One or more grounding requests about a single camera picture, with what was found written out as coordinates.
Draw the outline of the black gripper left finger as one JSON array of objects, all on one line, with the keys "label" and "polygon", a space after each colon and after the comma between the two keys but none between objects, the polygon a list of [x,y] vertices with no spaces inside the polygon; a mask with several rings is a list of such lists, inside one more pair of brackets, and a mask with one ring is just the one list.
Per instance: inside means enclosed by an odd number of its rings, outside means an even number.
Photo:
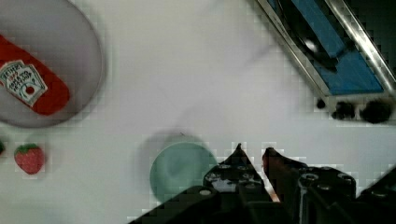
[{"label": "black gripper left finger", "polygon": [[219,193],[219,205],[207,219],[209,224],[259,224],[258,206],[270,201],[262,178],[240,144],[205,174],[203,185]]}]

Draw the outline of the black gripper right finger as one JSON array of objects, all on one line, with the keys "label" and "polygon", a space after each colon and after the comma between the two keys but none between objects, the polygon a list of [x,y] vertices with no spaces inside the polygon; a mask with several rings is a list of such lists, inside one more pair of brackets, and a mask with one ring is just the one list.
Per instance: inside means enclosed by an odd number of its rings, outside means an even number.
[{"label": "black gripper right finger", "polygon": [[345,224],[332,206],[356,197],[356,181],[351,175],[329,166],[308,166],[272,147],[262,155],[262,169],[297,224]]}]

